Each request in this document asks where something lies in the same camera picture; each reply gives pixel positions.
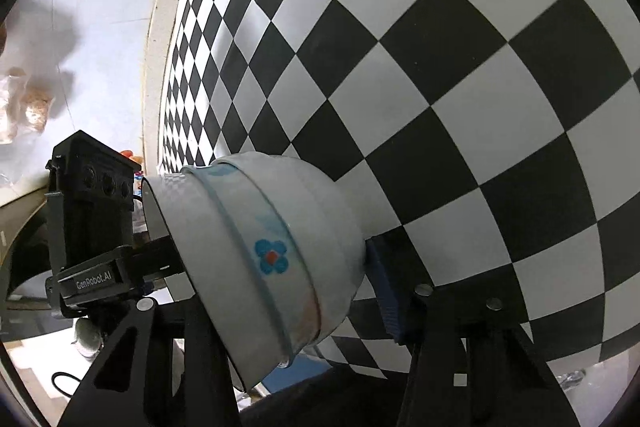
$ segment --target white floor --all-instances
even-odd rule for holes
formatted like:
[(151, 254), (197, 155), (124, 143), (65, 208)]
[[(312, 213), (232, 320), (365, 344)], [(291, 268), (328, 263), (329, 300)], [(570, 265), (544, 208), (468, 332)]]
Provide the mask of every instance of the white floor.
[(17, 66), (55, 101), (35, 142), (0, 146), (0, 204), (42, 185), (53, 146), (84, 130), (142, 155), (142, 62), (154, 0), (18, 0), (0, 73)]

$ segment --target white round object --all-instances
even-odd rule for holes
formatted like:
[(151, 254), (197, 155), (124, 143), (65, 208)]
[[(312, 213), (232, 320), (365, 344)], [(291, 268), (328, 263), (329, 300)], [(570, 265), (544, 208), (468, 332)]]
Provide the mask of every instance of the white round object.
[(248, 152), (146, 182), (245, 388), (344, 320), (364, 241), (321, 171)]

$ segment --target checkerboard tablecloth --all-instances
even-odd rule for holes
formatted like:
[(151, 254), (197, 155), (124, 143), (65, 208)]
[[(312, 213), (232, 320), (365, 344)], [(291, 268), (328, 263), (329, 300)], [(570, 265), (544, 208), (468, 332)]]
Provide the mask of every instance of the checkerboard tablecloth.
[[(625, 0), (182, 0), (161, 169), (318, 166), (415, 282), (499, 294), (563, 373), (640, 341), (639, 68)], [(314, 353), (410, 363), (367, 283)]]

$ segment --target screw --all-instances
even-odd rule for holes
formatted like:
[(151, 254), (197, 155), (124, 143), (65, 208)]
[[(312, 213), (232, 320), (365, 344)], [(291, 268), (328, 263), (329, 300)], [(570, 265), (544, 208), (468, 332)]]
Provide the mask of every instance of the screw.
[(420, 297), (428, 297), (433, 293), (433, 288), (426, 283), (418, 284), (414, 288), (414, 292), (416, 295), (419, 295)]
[(146, 312), (153, 308), (155, 304), (156, 302), (153, 299), (145, 297), (138, 301), (138, 304), (136, 304), (136, 308), (138, 308), (141, 312)]
[(502, 309), (502, 301), (497, 297), (489, 297), (486, 300), (486, 307), (491, 311), (498, 312)]

